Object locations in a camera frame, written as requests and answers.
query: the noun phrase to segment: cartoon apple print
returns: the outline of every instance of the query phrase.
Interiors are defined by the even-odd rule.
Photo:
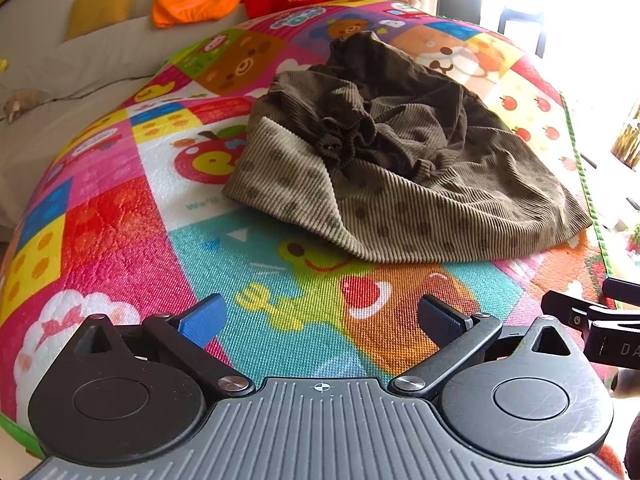
[[[513,132],[522,138],[522,140],[524,140],[525,142],[529,142],[531,140],[531,134],[529,133],[528,130],[525,130],[524,128],[514,128]]]
[[[561,156],[560,157],[560,162],[562,162],[562,165],[565,167],[565,169],[567,171],[575,171],[578,169],[577,164],[575,163],[574,160],[571,160],[570,158],[568,158],[567,156]]]
[[[536,102],[538,103],[538,108],[540,108],[543,112],[548,112],[549,110],[551,110],[551,105],[545,98],[536,97]]]
[[[545,127],[546,136],[551,140],[558,140],[560,138],[560,133],[553,126]]]
[[[210,131],[199,135],[207,140],[181,139],[172,144],[182,149],[174,159],[175,170],[193,182],[226,184],[246,146],[245,126],[230,126],[217,135]]]
[[[505,110],[513,112],[518,107],[518,102],[510,95],[503,95],[500,99],[502,100],[502,107]]]

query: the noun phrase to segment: cartoon frog print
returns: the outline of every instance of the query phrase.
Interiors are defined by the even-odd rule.
[[[363,276],[373,264],[354,259],[325,244],[284,240],[278,254],[291,264],[293,279],[302,294],[296,298],[273,297],[261,283],[250,283],[236,295],[238,304],[251,311],[263,311],[276,330],[300,331],[307,323],[323,322],[344,333],[344,301],[340,282],[345,276]]]
[[[166,85],[155,84],[151,86],[145,86],[134,97],[133,100],[137,103],[143,101],[149,101],[149,99],[155,99],[161,95],[168,94],[175,87],[175,81],[169,81]]]
[[[285,45],[282,40],[248,30],[196,81],[218,95],[236,92],[262,74]]]

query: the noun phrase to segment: corduroy fabric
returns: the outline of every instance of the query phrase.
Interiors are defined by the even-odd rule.
[[[377,263],[517,258],[591,224],[478,96],[370,32],[274,79],[224,193]]]

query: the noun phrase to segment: cartoon bear print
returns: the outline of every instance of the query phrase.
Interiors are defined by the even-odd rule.
[[[432,27],[412,27],[390,41],[421,65],[443,73],[481,98],[495,85],[494,65],[475,46]]]
[[[478,56],[484,74],[488,76],[495,73],[497,78],[501,78],[523,54],[513,45],[489,34],[478,34],[466,44]]]
[[[218,95],[236,92],[259,76],[285,45],[282,40],[248,30],[196,81]]]
[[[310,37],[313,40],[317,40],[319,38],[326,38],[330,41],[337,40],[338,38],[348,38],[353,36],[357,32],[361,32],[363,30],[367,30],[372,22],[369,20],[365,20],[363,17],[357,14],[347,14],[343,16],[340,20],[327,20],[326,25],[316,28],[310,34]]]
[[[154,84],[145,86],[136,95],[134,95],[133,100],[137,103],[141,103],[142,101],[149,101],[150,99],[155,99],[156,97],[168,94],[171,90],[174,89],[174,87],[175,81],[169,81],[166,85]]]

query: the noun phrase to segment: red apple print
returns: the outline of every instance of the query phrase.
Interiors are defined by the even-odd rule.
[[[551,110],[551,105],[546,99],[538,97],[536,98],[536,101],[538,102],[538,108],[540,108],[543,112],[548,112],[549,110]]]
[[[233,137],[225,137],[221,130],[218,138],[213,132],[204,131],[199,135],[206,140],[178,140],[175,148],[182,148],[175,156],[174,167],[181,177],[203,184],[226,184],[246,146],[246,133],[235,132]]]
[[[346,276],[341,279],[340,290],[344,301],[351,308],[367,308],[380,296],[380,288],[376,282],[358,276]]]
[[[524,128],[514,128],[513,131],[517,136],[522,137],[522,140],[525,142],[529,142],[531,140],[531,134],[528,130],[525,130]]]
[[[560,138],[560,133],[552,126],[547,126],[545,131],[546,136],[551,140],[558,140]]]
[[[518,107],[516,99],[509,95],[503,95],[500,99],[502,99],[502,106],[505,110],[512,112]]]
[[[578,166],[576,165],[576,163],[566,156],[561,156],[560,161],[568,171],[575,171],[578,169]]]

